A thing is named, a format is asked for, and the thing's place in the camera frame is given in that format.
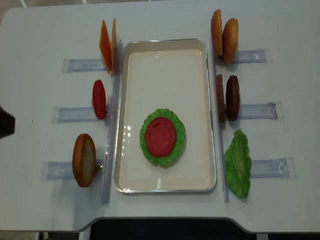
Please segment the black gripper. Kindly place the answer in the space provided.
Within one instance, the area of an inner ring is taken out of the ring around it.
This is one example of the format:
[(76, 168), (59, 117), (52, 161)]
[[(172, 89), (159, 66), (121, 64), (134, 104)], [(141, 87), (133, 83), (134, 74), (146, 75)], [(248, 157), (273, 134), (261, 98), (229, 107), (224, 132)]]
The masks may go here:
[(15, 133), (16, 118), (0, 107), (0, 139)]

